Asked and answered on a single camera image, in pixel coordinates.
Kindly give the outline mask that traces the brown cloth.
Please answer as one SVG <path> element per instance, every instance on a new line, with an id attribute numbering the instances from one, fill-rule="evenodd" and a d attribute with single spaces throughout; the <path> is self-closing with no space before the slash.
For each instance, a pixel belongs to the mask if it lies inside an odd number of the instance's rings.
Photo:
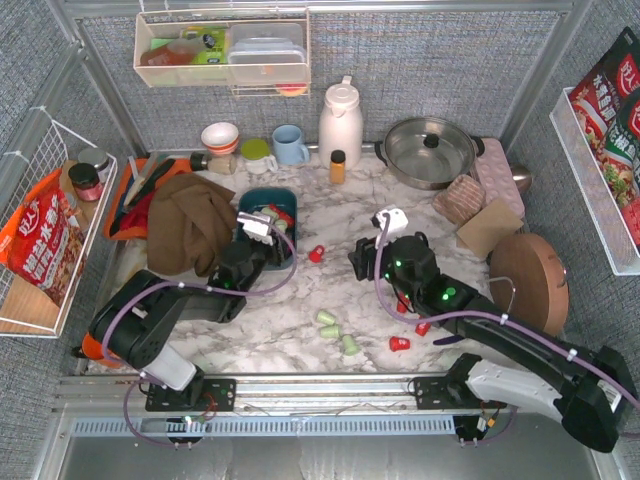
<path id="1" fill-rule="evenodd" d="M 194 173 L 170 178 L 148 211 L 147 265 L 160 275 L 211 275 L 232 241 L 235 192 Z"/>

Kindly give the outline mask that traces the teal storage basket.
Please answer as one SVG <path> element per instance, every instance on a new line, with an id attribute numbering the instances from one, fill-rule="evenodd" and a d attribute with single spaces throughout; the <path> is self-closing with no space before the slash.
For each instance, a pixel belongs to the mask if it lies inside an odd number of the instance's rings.
<path id="1" fill-rule="evenodd" d="M 297 197 L 289 189 L 280 187 L 259 187 L 245 192 L 239 199 L 238 210 L 244 213 L 264 213 L 287 223 L 285 234 L 297 247 Z M 279 242 L 280 252 L 278 260 L 270 260 L 265 269 L 267 271 L 285 270 L 293 263 L 291 249 L 275 235 Z"/>

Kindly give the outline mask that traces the red cloth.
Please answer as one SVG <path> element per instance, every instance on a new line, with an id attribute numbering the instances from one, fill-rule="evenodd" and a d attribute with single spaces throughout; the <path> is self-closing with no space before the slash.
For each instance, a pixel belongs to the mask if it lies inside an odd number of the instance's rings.
<path id="1" fill-rule="evenodd" d="M 125 238 L 146 238 L 148 234 L 148 206 L 126 213 L 120 220 L 117 233 Z"/>

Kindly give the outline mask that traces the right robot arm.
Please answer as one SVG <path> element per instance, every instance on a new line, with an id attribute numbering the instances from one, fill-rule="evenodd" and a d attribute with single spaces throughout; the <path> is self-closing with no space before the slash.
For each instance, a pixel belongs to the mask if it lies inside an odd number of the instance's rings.
<path id="1" fill-rule="evenodd" d="M 533 410 L 557 421 L 587 448 L 613 451 L 639 396 L 624 357 L 580 347 L 526 326 L 473 287 L 441 272 L 426 236 L 387 244 L 362 238 L 348 255 L 358 280 L 387 281 L 408 297 L 420 322 L 434 322 L 520 365 L 509 370 L 478 356 L 455 363 L 468 393 Z"/>

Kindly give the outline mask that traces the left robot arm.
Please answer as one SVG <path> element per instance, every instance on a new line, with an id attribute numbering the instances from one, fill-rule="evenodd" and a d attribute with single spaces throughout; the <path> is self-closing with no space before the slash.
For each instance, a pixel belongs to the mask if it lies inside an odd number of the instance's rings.
<path id="1" fill-rule="evenodd" d="M 148 270 L 134 274 L 95 315 L 88 334 L 114 358 L 185 398 L 193 406 L 204 392 L 204 373 L 168 344 L 187 320 L 229 323 L 247 304 L 246 294 L 267 268 L 284 268 L 295 251 L 282 240 L 269 246 L 234 241 L 205 285 L 182 286 Z"/>

